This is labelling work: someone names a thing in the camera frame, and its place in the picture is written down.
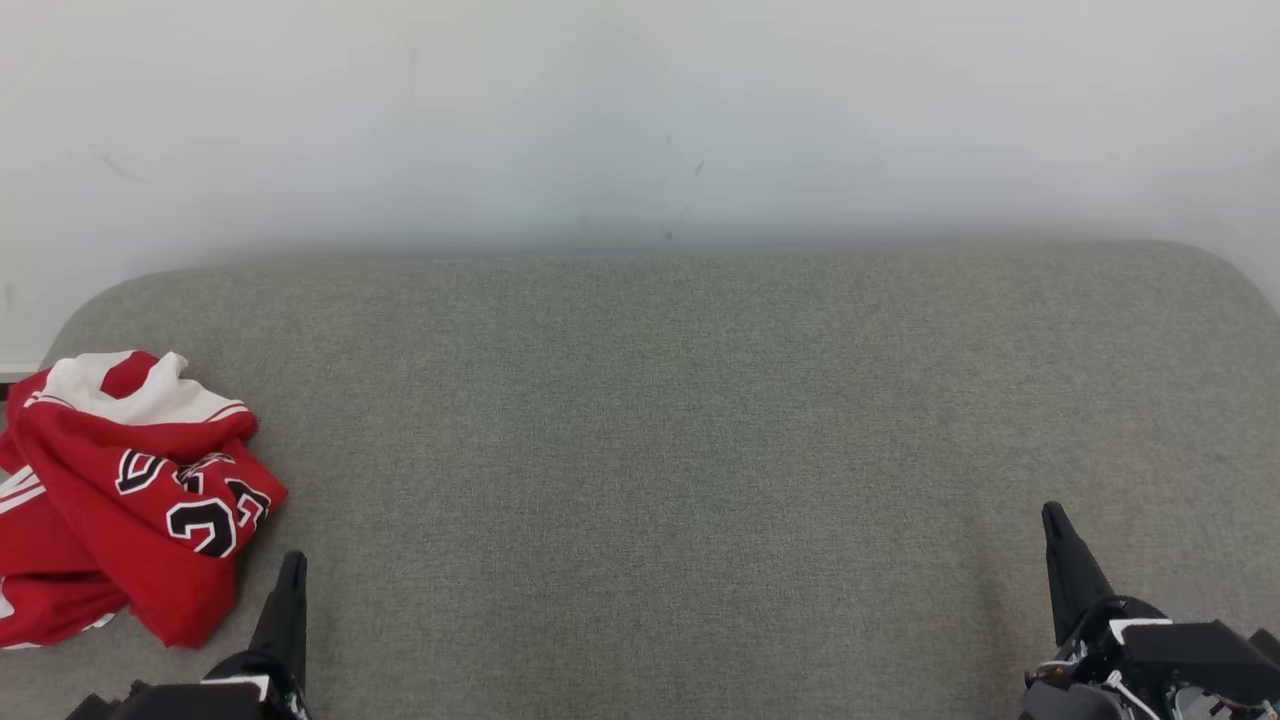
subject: white trim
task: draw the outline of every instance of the white trim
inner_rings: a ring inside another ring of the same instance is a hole
[[[0,578],[0,620],[13,615],[13,603],[4,596],[4,578]]]
[[[122,425],[159,423],[210,423],[247,413],[243,402],[210,392],[182,377],[187,359],[169,352],[151,366],[147,379],[133,395],[115,398],[101,389],[108,372],[131,352],[84,354],[59,360],[50,370],[33,404],[54,402]]]
[[[93,628],[105,628],[106,624],[111,621],[111,618],[115,618],[115,612],[108,612],[106,615],[102,615],[101,618],[90,623],[88,625],[84,625],[84,630],[92,630]]]
[[[31,465],[23,465],[17,473],[9,475],[9,479],[0,482],[0,497],[22,492],[36,484],[40,484],[40,478],[32,471]]]
[[[35,500],[42,495],[45,495],[45,486],[36,486],[22,495],[8,497],[4,500],[4,502],[0,502],[0,515],[13,510],[14,507],[18,507],[19,505],[27,502],[28,500]]]

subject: jersey number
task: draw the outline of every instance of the jersey number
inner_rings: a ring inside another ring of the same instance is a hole
[[[227,478],[227,489],[236,496],[236,510],[239,511],[236,524],[243,528],[246,523],[253,523],[256,530],[257,520],[271,511],[271,498],[236,478]]]
[[[227,557],[236,550],[236,521],[227,503],[216,497],[200,502],[179,502],[169,510],[169,534],[191,539],[192,530],[209,533],[196,552],[210,557]]]

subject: white cable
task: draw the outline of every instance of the white cable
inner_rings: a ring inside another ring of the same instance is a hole
[[[1139,708],[1143,710],[1143,712],[1146,712],[1147,715],[1149,715],[1151,720],[1160,720],[1160,715],[1156,715],[1155,710],[1152,710],[1151,707],[1148,707],[1146,702],[1142,702],[1140,700],[1138,700],[1138,696],[1133,694],[1133,691],[1130,691],[1129,688],[1124,687],[1124,683],[1120,682],[1120,671],[1119,670],[1112,670],[1111,674],[1107,675],[1107,682],[1105,682],[1102,684],[1107,685],[1110,688],[1115,688],[1115,689],[1120,691],[1120,694],[1125,696],[1134,707],[1139,707]]]

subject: gray fabric cushion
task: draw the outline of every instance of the gray fabric cushion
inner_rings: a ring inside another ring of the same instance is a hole
[[[1280,630],[1280,322],[1188,247],[192,270],[50,357],[131,347],[292,495],[204,650],[0,655],[5,717],[198,678],[293,547],[320,720],[1011,717],[1050,498],[1119,591]]]

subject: red jersey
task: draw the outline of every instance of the red jersey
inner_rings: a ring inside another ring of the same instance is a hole
[[[166,646],[230,610],[234,556],[285,489],[244,450],[244,404],[180,355],[88,354],[12,388],[0,437],[0,647],[49,644],[125,603]]]

